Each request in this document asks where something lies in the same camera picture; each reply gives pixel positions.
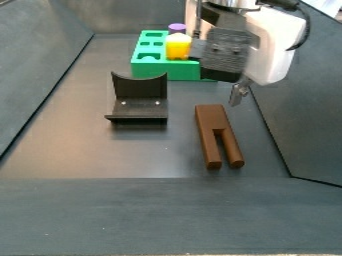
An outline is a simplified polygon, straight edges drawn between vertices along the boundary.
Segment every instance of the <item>green block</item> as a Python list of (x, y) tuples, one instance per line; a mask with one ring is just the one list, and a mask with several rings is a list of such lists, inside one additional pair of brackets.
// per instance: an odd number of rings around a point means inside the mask
[(167, 30), (143, 30), (131, 58), (133, 76), (149, 78), (167, 72), (169, 80), (199, 81), (199, 63), (166, 58)]

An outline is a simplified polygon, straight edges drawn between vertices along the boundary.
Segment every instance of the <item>black holder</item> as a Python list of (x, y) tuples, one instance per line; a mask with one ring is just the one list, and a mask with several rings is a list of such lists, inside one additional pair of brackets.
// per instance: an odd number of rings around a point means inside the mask
[(131, 79), (114, 72), (112, 83), (116, 95), (112, 121), (167, 123), (167, 73), (147, 79)]

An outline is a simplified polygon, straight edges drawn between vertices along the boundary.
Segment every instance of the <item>wooden block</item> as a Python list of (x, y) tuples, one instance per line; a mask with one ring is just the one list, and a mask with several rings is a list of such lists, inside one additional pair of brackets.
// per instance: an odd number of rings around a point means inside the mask
[(197, 105), (195, 116), (207, 169), (219, 169), (222, 166), (215, 136), (222, 138), (230, 166), (241, 168), (245, 160), (223, 106)]

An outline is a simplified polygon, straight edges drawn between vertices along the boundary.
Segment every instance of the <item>gray floor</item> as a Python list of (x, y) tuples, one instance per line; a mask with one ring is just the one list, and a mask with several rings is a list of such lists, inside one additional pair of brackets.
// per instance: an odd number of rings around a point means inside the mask
[(2, 156), (94, 32), (63, 4), (47, 0), (2, 5), (0, 24)]
[[(169, 125), (114, 126), (111, 71), (130, 75), (137, 36), (96, 36), (2, 162), (0, 178), (287, 177), (253, 97), (229, 106), (231, 84), (169, 82)], [(221, 103), (246, 166), (207, 172), (195, 105)]]
[[(2, 159), (0, 255), (341, 254), (342, 190), (289, 177), (253, 97), (227, 105), (230, 84), (170, 82), (167, 129), (104, 119), (135, 41), (95, 37)], [(241, 170), (205, 168), (207, 103), (226, 107)]]
[(342, 24), (306, 10), (312, 32), (289, 75), (253, 92), (292, 175), (342, 186)]

